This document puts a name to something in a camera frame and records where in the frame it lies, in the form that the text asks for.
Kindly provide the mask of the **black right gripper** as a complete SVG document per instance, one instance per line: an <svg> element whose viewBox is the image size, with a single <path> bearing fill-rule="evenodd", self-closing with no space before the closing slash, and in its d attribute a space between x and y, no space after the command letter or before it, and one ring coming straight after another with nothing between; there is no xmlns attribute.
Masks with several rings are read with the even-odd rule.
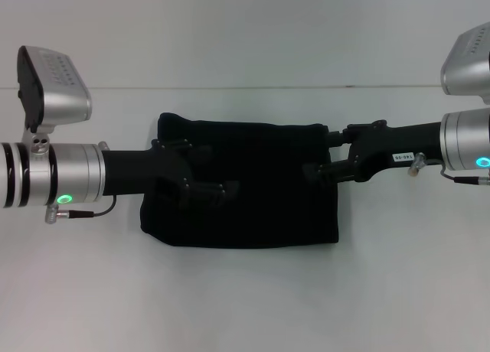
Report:
<svg viewBox="0 0 490 352"><path fill-rule="evenodd" d="M442 159L439 122L389 127L384 120L371 124L350 124L342 131L326 131L325 144L337 148L350 144L348 160L302 166L310 184L338 184L369 181L390 168L410 167L408 154L424 154L428 160Z"/></svg>

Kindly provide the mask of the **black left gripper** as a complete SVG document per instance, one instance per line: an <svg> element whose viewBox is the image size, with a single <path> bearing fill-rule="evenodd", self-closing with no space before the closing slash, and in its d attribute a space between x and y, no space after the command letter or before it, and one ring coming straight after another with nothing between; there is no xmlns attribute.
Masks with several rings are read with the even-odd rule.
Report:
<svg viewBox="0 0 490 352"><path fill-rule="evenodd" d="M192 181L187 163L208 163L213 156L211 146L187 139L153 139L145 151L106 150L103 195L148 194L160 189L174 201L182 199L182 210L217 210L236 198L240 182Z"/></svg>

